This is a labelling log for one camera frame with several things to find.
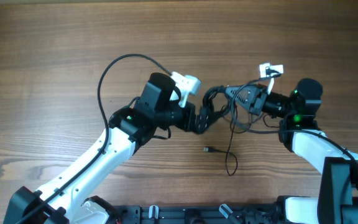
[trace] wooden surface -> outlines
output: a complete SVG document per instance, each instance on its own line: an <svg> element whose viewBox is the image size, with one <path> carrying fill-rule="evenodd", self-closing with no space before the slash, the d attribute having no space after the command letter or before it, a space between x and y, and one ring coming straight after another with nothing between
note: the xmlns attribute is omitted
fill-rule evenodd
<svg viewBox="0 0 358 224"><path fill-rule="evenodd" d="M94 143L103 130L100 75L111 60L134 52L202 80L191 98L197 105L211 86L245 83L257 78L258 64L282 63L274 91L288 94L299 79L317 79L324 86L320 127L358 152L358 2L0 6L0 223L20 186L35 190ZM139 58L114 66L102 89L106 114L140 95L155 71ZM94 194L116 205L317 196L320 175L277 135L235 135L239 170L228 177L224 156L205 154L203 146L225 149L229 135L224 120L200 136L173 128L171 140L150 141Z"/></svg>

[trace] wooden table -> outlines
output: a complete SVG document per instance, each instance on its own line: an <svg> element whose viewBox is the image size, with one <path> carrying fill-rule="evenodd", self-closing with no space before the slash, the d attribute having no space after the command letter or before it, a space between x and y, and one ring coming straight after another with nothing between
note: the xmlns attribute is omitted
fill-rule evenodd
<svg viewBox="0 0 358 224"><path fill-rule="evenodd" d="M35 190L99 137L100 75L111 60L134 52L202 80L199 96L190 99L198 106L209 87L255 79L263 62L284 64L273 90L289 94L305 77L321 82L320 127L358 152L358 2L0 6L0 223L19 187ZM139 58L113 66L102 89L108 116L140 95L152 72L159 69ZM94 194L116 205L218 205L318 195L319 173L275 134L235 135L239 170L228 177L224 155L206 154L203 147L225 150L229 136L224 120L203 135L173 128L171 140L151 140Z"/></svg>

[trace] wood grain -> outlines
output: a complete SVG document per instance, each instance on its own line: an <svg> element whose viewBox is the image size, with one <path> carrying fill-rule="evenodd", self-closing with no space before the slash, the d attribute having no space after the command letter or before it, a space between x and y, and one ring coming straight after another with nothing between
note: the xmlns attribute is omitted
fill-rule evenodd
<svg viewBox="0 0 358 224"><path fill-rule="evenodd" d="M211 86L245 83L258 76L258 64L282 63L274 90L288 94L299 79L317 79L324 86L319 125L358 152L358 2L0 6L0 223L20 186L35 190L94 143L103 130L99 77L111 60L134 52L201 79L200 96L191 98L197 105ZM155 71L139 58L114 66L102 89L106 113L139 95ZM173 129L171 140L150 141L94 194L124 205L317 196L320 175L276 135L235 135L239 170L228 177L223 155L202 148L225 149L229 135L224 120L199 136Z"/></svg>

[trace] white bracket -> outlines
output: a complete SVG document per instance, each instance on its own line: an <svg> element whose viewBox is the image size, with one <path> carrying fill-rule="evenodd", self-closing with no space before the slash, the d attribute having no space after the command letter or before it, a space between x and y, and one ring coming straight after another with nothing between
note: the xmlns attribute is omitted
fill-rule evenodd
<svg viewBox="0 0 358 224"><path fill-rule="evenodd" d="M184 108L186 106L187 98L189 95L196 95L199 88L201 87L201 81L191 75L180 75L177 72L171 73L171 78L175 81L176 86L179 88L181 93L181 99L179 101L179 106ZM177 93L173 92L170 100L179 99Z"/></svg>
<svg viewBox="0 0 358 224"><path fill-rule="evenodd" d="M270 63L263 63L259 65L259 72L260 72L260 77L261 78L266 78L269 77L269 74L266 74L266 70L275 70L281 74L284 73L284 66L283 65L271 65ZM268 84L267 87L267 94L270 94L270 92L273 89L273 85L274 85L274 78L270 79L270 83Z"/></svg>

